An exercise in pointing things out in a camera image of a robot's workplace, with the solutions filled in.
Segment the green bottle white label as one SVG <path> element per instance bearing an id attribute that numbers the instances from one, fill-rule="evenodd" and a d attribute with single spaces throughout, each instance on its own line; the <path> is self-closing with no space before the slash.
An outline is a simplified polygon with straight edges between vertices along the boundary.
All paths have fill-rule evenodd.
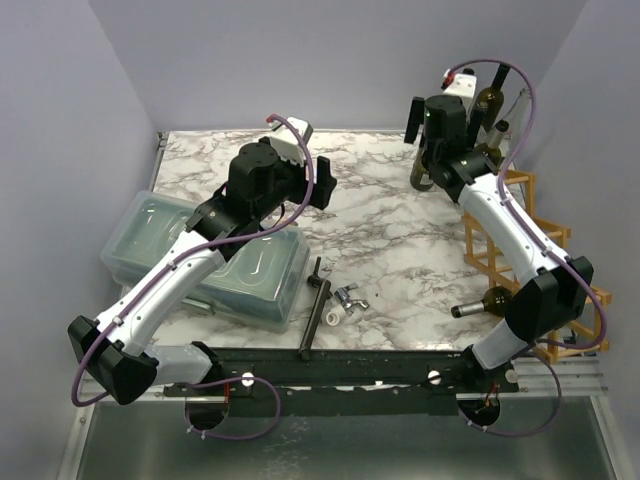
<path id="1" fill-rule="evenodd" d="M 422 164 L 424 148 L 419 146 L 409 176 L 410 185 L 419 192 L 426 192 L 433 188 L 434 183 L 429 172 Z"/>

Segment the green bottle silver neck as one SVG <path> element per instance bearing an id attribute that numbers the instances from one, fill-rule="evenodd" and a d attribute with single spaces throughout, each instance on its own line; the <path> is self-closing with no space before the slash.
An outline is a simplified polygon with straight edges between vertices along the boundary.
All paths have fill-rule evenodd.
<path id="1" fill-rule="evenodd" d="M 509 127 L 510 124 L 508 121 L 498 121 L 486 135 L 484 141 L 474 148 L 476 152 L 482 153 L 497 168 L 500 167 L 503 161 L 500 145 Z"/>

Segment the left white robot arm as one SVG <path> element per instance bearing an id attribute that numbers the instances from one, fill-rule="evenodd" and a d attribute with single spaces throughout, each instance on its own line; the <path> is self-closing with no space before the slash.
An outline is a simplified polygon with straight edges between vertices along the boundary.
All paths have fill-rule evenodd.
<path id="1" fill-rule="evenodd" d="M 166 316 L 207 276 L 224 267 L 247 243 L 273 234 L 262 221 L 285 202 L 325 209 L 337 181 L 328 158 L 289 162 L 267 138 L 240 148 L 226 182 L 196 207 L 164 257 L 121 300 L 96 318 L 76 317 L 67 333 L 81 373 L 120 405 L 150 387 L 188 383 L 201 395 L 214 393 L 220 368 L 200 347 L 161 354 L 149 342 Z"/>

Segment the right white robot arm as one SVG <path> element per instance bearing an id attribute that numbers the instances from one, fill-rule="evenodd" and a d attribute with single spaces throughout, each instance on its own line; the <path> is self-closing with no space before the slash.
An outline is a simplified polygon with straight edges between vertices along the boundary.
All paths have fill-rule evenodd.
<path id="1" fill-rule="evenodd" d="M 506 190 L 495 165 L 467 144 L 466 110 L 457 96 L 412 100 L 405 131 L 418 141 L 430 179 L 474 217 L 503 253 L 520 285 L 503 319 L 465 349 L 460 379 L 480 392 L 496 368 L 583 312 L 594 269 L 547 238 Z"/>

